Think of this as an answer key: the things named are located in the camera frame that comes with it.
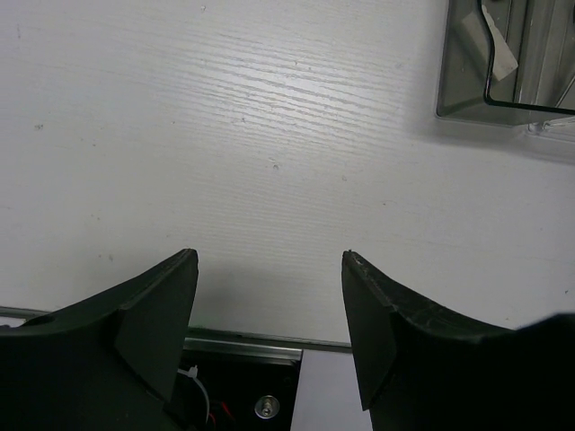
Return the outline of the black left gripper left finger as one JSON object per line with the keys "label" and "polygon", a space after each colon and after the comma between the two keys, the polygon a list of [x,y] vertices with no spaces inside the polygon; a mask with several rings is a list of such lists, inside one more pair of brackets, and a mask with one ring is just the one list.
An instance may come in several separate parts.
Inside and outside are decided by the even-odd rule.
{"label": "black left gripper left finger", "polygon": [[1,329],[4,430],[159,430],[199,276],[185,249],[81,302]]}

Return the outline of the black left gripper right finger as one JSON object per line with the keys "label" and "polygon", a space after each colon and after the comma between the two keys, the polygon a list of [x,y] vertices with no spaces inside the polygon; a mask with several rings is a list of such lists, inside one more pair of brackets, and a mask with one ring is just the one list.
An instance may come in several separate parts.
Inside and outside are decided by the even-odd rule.
{"label": "black left gripper right finger", "polygon": [[341,283],[375,430],[571,430],[574,317],[511,330],[452,311],[354,251]]}

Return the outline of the grey white long eraser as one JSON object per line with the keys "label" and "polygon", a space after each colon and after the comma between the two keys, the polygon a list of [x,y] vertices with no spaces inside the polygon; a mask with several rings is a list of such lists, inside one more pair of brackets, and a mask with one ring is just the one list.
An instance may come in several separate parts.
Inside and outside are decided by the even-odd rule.
{"label": "grey white long eraser", "polygon": [[518,69],[518,61],[486,5],[459,20],[456,34],[478,72],[491,66],[491,78],[503,81]]}

